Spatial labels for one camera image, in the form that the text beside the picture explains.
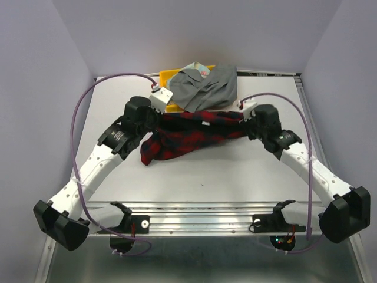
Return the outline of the red black plaid skirt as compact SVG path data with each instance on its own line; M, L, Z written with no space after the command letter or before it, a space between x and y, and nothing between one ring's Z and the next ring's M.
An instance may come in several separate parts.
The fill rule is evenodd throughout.
M157 130L140 147L141 162L164 161L246 135L241 112L198 111L163 114Z

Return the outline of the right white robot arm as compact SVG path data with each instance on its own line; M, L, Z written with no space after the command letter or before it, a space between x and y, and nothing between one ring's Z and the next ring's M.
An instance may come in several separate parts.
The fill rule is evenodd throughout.
M294 132L283 130L277 108L254 100L239 104L241 124L250 140L291 168L315 193L320 206L295 200L279 202L271 214L258 216L255 233L284 232L290 226L321 231L333 243L340 243L370 225L371 196L362 186L353 187L331 172L309 153Z

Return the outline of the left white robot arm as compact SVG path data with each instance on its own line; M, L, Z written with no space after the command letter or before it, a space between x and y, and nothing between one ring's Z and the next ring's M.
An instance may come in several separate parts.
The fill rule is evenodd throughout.
M85 203L144 136L156 129L163 109L154 95L135 96L126 103L124 114L100 136L74 177L49 201L35 204L33 213L43 233L73 251L99 231L135 231L132 211L122 203L111 202L92 212Z

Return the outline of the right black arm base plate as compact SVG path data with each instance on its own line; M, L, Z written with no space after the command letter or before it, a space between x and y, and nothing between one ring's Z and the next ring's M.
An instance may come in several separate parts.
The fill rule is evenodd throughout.
M295 200L279 202L272 209L272 213L253 215L253 222L249 226L252 233L278 233L278 232L306 232L305 226L288 224L282 214L282 209Z

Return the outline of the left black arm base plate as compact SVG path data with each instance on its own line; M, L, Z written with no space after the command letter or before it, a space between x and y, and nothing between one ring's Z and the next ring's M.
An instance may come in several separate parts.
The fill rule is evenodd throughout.
M117 233L148 234L150 216L145 214L133 214L133 211L120 202L111 202L100 213L100 224Z

